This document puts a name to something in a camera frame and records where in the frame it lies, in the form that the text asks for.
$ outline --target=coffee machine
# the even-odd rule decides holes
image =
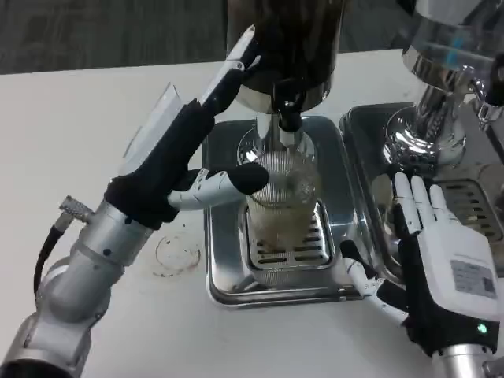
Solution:
[[[491,244],[504,273],[504,5],[418,0],[402,53],[417,77],[414,103],[360,106],[340,123],[355,167],[373,248],[369,263],[401,283],[390,201],[396,167],[443,188],[449,210]]]
[[[211,298],[230,307],[360,298],[339,244],[349,225],[361,232],[354,182],[342,136],[325,117],[302,112],[331,90],[345,0],[229,0],[228,46],[251,24],[261,25],[261,64],[237,100],[255,120],[216,125],[202,145],[206,167],[254,161],[269,151],[296,150],[317,166],[321,196],[308,232],[293,248],[268,250],[250,226],[245,202],[205,212],[207,284]]]

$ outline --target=cable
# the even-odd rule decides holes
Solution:
[[[65,234],[65,231],[72,223],[73,217],[67,213],[62,213],[60,217],[54,222],[53,227],[50,228],[46,241],[42,245],[35,264],[35,271],[33,272],[33,294],[37,297],[40,281],[42,279],[42,271],[44,264],[49,258],[51,252],[56,246],[57,241]]]

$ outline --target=green light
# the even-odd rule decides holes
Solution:
[[[487,326],[483,323],[479,323],[478,324],[478,331],[480,331],[480,333],[487,333]]]

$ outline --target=metal grate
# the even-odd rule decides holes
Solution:
[[[463,225],[485,235],[490,242],[502,239],[500,223],[476,181],[450,180],[437,184],[444,191],[448,209]]]
[[[292,250],[269,249],[261,240],[255,238],[254,231],[249,227],[249,224],[247,213],[250,262],[256,269],[288,269],[291,271],[316,269],[328,264],[332,259],[331,248],[328,245],[328,233],[319,203],[315,205],[312,220],[302,244]]]

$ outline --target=robotic arm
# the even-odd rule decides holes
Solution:
[[[460,224],[442,189],[394,177],[396,232],[406,289],[367,265],[351,241],[341,244],[357,289],[404,326],[409,339],[432,357],[437,377],[494,376],[497,349],[497,275],[487,239]]]
[[[95,212],[70,197],[63,202],[35,270],[37,310],[20,326],[0,367],[1,378],[80,376],[91,329],[106,313],[111,287],[152,233],[180,210],[243,198],[268,183],[267,171],[255,163],[227,171],[187,170],[214,117],[229,107],[247,69],[258,61],[255,33],[254,26],[245,31],[199,100],[182,106],[168,86]],[[70,256],[40,283],[44,261],[73,219],[85,227]]]

